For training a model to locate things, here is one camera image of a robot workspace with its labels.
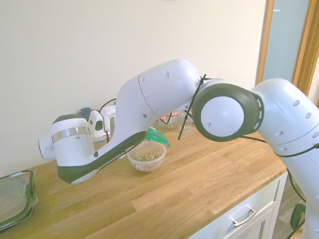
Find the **green lid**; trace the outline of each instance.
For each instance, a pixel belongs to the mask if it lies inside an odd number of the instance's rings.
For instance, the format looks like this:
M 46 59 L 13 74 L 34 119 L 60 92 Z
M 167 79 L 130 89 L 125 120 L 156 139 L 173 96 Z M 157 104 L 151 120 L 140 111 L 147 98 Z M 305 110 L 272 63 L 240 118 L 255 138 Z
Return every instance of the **green lid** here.
M 150 127 L 147 134 L 146 134 L 146 139 L 148 141 L 156 141 L 159 143 L 165 143 L 167 144 L 168 147 L 170 147 L 170 143 L 168 141 L 168 139 L 165 137 L 164 134 L 162 134 L 161 132 L 159 132 L 158 130 L 154 129 L 153 127 Z

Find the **white cabinet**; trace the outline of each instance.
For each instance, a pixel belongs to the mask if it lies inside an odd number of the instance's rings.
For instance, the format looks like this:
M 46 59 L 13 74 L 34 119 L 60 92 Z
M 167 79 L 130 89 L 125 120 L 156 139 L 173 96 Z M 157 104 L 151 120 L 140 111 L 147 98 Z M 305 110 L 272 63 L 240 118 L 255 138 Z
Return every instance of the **white cabinet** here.
M 188 239 L 271 239 L 287 173 Z

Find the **bowl of seeds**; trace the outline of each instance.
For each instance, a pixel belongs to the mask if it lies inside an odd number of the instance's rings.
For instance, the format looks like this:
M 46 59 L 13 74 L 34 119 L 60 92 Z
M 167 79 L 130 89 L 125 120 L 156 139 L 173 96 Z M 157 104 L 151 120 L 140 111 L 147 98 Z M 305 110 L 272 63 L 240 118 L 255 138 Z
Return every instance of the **bowl of seeds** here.
M 137 170 L 143 172 L 153 172 L 164 161 L 166 148 L 163 144 L 155 141 L 143 141 L 130 152 L 127 156 Z

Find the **silver metal ring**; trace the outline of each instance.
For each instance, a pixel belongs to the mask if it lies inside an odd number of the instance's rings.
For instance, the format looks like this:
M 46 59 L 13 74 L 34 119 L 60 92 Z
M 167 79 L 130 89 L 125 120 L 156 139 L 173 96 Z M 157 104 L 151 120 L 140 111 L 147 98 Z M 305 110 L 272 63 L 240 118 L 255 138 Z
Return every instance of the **silver metal ring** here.
M 90 134 L 90 129 L 87 127 L 74 127 L 74 128 L 67 128 L 55 133 L 51 138 L 52 142 L 56 142 L 59 139 L 77 135 L 77 134 Z

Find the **round joint cap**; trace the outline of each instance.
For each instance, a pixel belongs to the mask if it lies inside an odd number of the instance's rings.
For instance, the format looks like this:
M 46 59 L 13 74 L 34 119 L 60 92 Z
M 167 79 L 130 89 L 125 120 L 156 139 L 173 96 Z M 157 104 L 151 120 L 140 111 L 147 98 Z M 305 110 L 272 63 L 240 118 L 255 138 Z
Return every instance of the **round joint cap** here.
M 257 131 L 263 116 L 263 102 L 258 95 L 227 83 L 203 89 L 192 106 L 192 117 L 198 131 L 218 142 L 231 141 Z

